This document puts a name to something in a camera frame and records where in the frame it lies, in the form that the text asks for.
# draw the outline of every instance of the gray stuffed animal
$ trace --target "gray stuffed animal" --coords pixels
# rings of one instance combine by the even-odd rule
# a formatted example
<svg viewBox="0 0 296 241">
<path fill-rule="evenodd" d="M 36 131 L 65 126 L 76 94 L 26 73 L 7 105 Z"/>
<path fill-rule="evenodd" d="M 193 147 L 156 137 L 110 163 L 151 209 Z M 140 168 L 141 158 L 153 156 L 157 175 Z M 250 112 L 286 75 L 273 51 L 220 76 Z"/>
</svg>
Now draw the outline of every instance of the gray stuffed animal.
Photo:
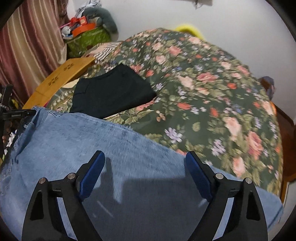
<svg viewBox="0 0 296 241">
<path fill-rule="evenodd" d="M 86 16 L 89 21 L 98 18 L 96 20 L 97 26 L 103 25 L 103 27 L 111 34 L 117 33 L 117 26 L 107 9 L 101 7 L 89 7 L 83 11 L 82 16 Z"/>
</svg>

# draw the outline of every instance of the white wall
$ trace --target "white wall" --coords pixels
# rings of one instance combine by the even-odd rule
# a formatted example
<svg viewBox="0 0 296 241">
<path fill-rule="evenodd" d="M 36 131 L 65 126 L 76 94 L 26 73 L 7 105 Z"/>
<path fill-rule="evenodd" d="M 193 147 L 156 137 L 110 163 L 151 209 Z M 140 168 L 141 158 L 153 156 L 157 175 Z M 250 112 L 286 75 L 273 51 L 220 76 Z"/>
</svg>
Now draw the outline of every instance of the white wall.
<svg viewBox="0 0 296 241">
<path fill-rule="evenodd" d="M 75 13 L 76 13 L 76 11 L 75 11 L 74 2 L 73 2 L 73 0 L 69 0 L 68 5 L 67 5 L 68 18 L 71 19 L 72 17 L 74 17 Z"/>
<path fill-rule="evenodd" d="M 72 0 L 75 8 L 85 0 Z M 213 0 L 195 9 L 187 0 L 101 0 L 124 40 L 137 32 L 180 24 L 196 26 L 205 38 L 247 64 L 256 77 L 276 81 L 273 102 L 296 121 L 296 42 L 265 0 Z"/>
</svg>

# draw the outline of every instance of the plush toy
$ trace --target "plush toy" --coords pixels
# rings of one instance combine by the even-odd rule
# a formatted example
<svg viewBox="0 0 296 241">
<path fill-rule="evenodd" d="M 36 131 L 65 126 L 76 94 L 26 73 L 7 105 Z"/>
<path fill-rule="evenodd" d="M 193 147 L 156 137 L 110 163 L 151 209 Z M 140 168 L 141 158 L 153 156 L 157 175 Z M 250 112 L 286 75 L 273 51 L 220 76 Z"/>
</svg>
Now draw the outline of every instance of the plush toy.
<svg viewBox="0 0 296 241">
<path fill-rule="evenodd" d="M 71 28 L 69 26 L 65 26 L 62 29 L 63 39 L 72 39 L 73 35 L 71 34 Z"/>
<path fill-rule="evenodd" d="M 101 7 L 89 7 L 86 8 L 82 16 L 86 16 L 89 22 L 96 18 L 97 26 L 103 25 L 103 27 L 111 34 L 117 33 L 117 26 L 107 9 Z"/>
</svg>

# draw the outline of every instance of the blue clamp pad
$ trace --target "blue clamp pad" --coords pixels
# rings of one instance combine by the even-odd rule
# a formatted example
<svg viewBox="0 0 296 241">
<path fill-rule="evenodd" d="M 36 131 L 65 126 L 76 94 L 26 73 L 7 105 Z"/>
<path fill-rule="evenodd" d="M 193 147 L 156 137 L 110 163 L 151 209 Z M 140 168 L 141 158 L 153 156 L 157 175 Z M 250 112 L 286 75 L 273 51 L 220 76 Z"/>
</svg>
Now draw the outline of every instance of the blue clamp pad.
<svg viewBox="0 0 296 241">
<path fill-rule="evenodd" d="M 96 184 L 103 170 L 103 167 L 105 165 L 104 153 L 101 151 L 96 151 L 90 161 L 83 165 L 77 172 L 78 178 L 76 180 L 76 188 L 82 201 L 90 196 L 94 185 Z"/>
<path fill-rule="evenodd" d="M 185 162 L 192 176 L 192 179 L 194 180 L 196 187 L 200 192 L 200 195 L 202 196 L 202 198 L 205 198 L 208 201 L 210 201 L 213 198 L 213 195 L 211 192 L 212 191 L 211 182 L 209 178 L 206 176 L 206 174 L 203 172 L 201 167 L 199 166 L 196 158 L 198 158 L 198 156 L 195 153 L 188 152 L 186 154 Z"/>
</svg>

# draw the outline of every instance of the floral bedspread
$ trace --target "floral bedspread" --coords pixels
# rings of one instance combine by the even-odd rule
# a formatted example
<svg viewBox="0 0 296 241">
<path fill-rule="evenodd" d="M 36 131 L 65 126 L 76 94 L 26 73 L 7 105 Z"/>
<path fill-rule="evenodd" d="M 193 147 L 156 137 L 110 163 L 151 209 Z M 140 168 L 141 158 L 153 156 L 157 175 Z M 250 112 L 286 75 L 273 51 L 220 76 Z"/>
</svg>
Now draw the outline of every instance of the floral bedspread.
<svg viewBox="0 0 296 241">
<path fill-rule="evenodd" d="M 195 151 L 209 165 L 250 177 L 280 195 L 282 147 L 265 90 L 247 66 L 189 34 L 153 29 L 122 42 L 84 78 L 123 63 L 151 83 L 151 102 L 106 118 L 178 153 Z M 49 107 L 67 112 L 75 86 Z"/>
</svg>

